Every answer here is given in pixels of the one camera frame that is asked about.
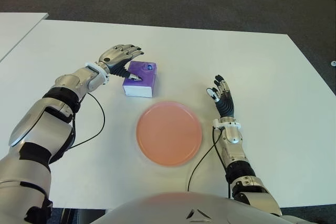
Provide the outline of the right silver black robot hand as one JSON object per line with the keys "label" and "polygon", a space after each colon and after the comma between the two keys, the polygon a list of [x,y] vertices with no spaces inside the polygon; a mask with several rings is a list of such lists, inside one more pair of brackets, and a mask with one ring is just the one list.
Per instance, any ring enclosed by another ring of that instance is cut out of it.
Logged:
{"label": "right silver black robot hand", "polygon": [[220,116],[234,117],[234,102],[227,82],[221,75],[216,75],[214,84],[217,88],[207,88],[206,92],[215,102]]}

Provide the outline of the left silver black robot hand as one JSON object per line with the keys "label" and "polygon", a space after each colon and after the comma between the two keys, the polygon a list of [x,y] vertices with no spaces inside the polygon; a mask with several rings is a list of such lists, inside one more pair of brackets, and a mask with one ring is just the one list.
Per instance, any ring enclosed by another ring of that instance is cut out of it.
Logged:
{"label": "left silver black robot hand", "polygon": [[142,78],[129,72],[125,65],[135,57],[143,55],[140,47],[134,45],[116,45],[105,51],[98,60],[98,65],[107,74],[127,78],[133,81],[142,81]]}

